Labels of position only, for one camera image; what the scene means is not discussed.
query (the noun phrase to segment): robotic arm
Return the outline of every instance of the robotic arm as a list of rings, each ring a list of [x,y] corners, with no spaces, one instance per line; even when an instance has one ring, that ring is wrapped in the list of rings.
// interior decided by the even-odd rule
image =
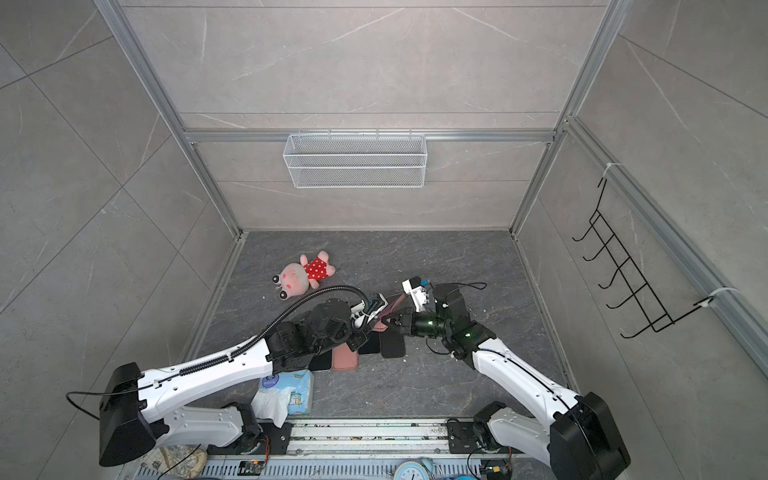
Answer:
[[[456,359],[503,386],[534,419],[494,402],[475,417],[481,446],[509,446],[550,465],[559,480],[612,480],[630,462],[613,417],[594,393],[580,397],[517,357],[496,335],[473,321],[459,286],[443,283],[429,296],[414,277],[403,283],[415,307],[382,321],[403,335],[442,339]],[[331,298],[290,321],[306,301],[335,290],[357,294],[354,307]],[[435,309],[426,306],[429,297]],[[351,286],[316,290],[294,303],[262,333],[191,362],[140,371],[136,363],[118,367],[100,410],[100,458],[119,465],[166,445],[196,443],[248,453],[258,436],[250,406],[201,409],[186,406],[213,392],[251,379],[305,369],[315,356],[347,343],[365,344],[375,317],[387,306],[382,295],[366,298]]]

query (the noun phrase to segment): white wire basket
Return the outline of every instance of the white wire basket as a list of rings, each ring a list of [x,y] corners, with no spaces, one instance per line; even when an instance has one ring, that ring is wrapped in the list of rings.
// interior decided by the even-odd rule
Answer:
[[[283,158],[296,188],[423,187],[421,134],[293,134]]]

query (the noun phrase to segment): black wire hook rack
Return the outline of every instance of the black wire hook rack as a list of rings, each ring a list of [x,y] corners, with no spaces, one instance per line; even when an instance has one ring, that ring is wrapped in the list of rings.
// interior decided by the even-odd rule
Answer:
[[[602,243],[602,247],[600,248],[600,250],[598,250],[598,252],[592,258],[587,258],[587,257],[582,257],[582,258],[584,260],[588,261],[588,262],[591,262],[592,260],[598,258],[598,255],[600,255],[600,253],[602,253],[602,251],[605,250],[608,253],[608,255],[611,257],[611,260],[613,261],[614,265],[616,266],[616,270],[614,270],[614,274],[611,277],[611,281],[608,282],[608,285],[603,286],[601,283],[598,283],[598,286],[601,289],[603,289],[603,290],[606,290],[606,289],[610,288],[611,285],[614,284],[614,280],[616,280],[617,276],[621,276],[621,279],[627,285],[627,288],[630,291],[630,295],[626,299],[622,300],[621,303],[619,303],[618,305],[611,306],[611,305],[608,305],[606,303],[605,306],[608,307],[609,309],[615,310],[617,308],[622,307],[628,301],[634,299],[634,301],[637,303],[637,306],[640,307],[640,310],[643,313],[643,316],[645,316],[645,320],[648,323],[645,327],[641,328],[639,331],[637,331],[633,335],[624,335],[622,333],[621,336],[624,337],[625,339],[631,339],[631,338],[634,338],[634,337],[640,335],[642,332],[644,332],[647,329],[652,329],[654,332],[660,332],[661,330],[667,328],[668,326],[674,325],[675,323],[679,322],[683,318],[689,316],[691,313],[693,313],[693,312],[697,311],[698,309],[702,308],[703,306],[705,306],[708,303],[707,301],[708,300],[712,300],[713,297],[712,296],[708,296],[708,297],[706,297],[706,298],[704,298],[702,300],[699,300],[698,302],[694,303],[693,309],[688,310],[683,315],[681,315],[681,316],[679,316],[677,318],[673,318],[672,315],[669,314],[669,311],[667,310],[667,308],[664,306],[664,304],[659,299],[659,296],[654,291],[654,288],[650,285],[650,283],[648,283],[648,280],[645,278],[645,275],[643,274],[643,271],[640,270],[640,268],[637,266],[637,264],[634,261],[634,258],[632,258],[632,256],[630,255],[629,251],[627,250],[627,248],[621,242],[621,239],[618,237],[616,232],[614,232],[614,229],[611,227],[611,225],[605,219],[603,214],[600,212],[600,202],[603,200],[603,193],[605,192],[605,184],[606,183],[607,182],[606,182],[604,177],[601,178],[600,179],[600,183],[598,183],[598,188],[601,188],[601,190],[600,190],[600,197],[598,198],[598,204],[595,206],[594,212],[592,212],[592,215],[590,215],[590,217],[589,217],[589,228],[587,228],[587,231],[584,232],[584,235],[582,235],[581,238],[579,238],[579,239],[576,239],[575,237],[571,237],[571,238],[575,242],[581,242],[584,238],[586,238],[586,236],[589,234],[590,231],[594,231],[595,235],[597,235],[598,239],[600,239],[600,242]],[[603,235],[601,235],[600,232],[598,232],[598,229],[595,228],[595,224],[599,220],[602,220],[602,223],[605,225],[605,227],[608,229],[608,231],[611,232],[611,235],[606,240],[604,240]],[[617,243],[621,247],[621,249],[624,251],[624,253],[627,255],[627,259],[622,261],[621,263],[617,262],[616,256],[611,252],[611,249],[608,248],[608,244],[612,240],[614,240],[615,243]],[[642,279],[642,284],[637,289],[634,289],[632,287],[632,285],[630,285],[629,280],[627,280],[627,276],[624,274],[624,271],[622,270],[627,265],[633,266],[634,269],[637,271],[637,273],[640,275],[640,277]],[[654,296],[654,298],[658,302],[659,307],[661,308],[661,311],[663,312],[661,314],[661,316],[659,316],[655,320],[651,320],[650,319],[646,309],[643,307],[643,303],[640,301],[640,299],[637,298],[637,295],[640,292],[642,292],[643,290],[650,291],[650,293]],[[659,322],[661,322],[665,318],[669,319],[669,323],[664,323],[664,324],[660,325]]]

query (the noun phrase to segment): pink plush pig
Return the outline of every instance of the pink plush pig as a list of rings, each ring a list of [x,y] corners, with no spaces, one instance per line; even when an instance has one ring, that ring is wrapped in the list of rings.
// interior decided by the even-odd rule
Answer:
[[[320,252],[315,260],[307,261],[306,255],[299,258],[299,263],[289,263],[280,275],[272,277],[272,281],[280,289],[280,299],[299,296],[307,290],[320,286],[317,280],[327,278],[336,273],[336,268],[328,264],[328,253]]]

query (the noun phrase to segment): aluminum rail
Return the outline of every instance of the aluminum rail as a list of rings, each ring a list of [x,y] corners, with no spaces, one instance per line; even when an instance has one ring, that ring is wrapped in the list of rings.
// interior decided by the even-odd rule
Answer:
[[[419,134],[424,135],[427,141],[552,141],[554,130],[510,128],[498,130],[481,129],[263,129],[263,130],[187,130],[184,137],[188,142],[258,142],[274,141],[284,142],[291,134]]]

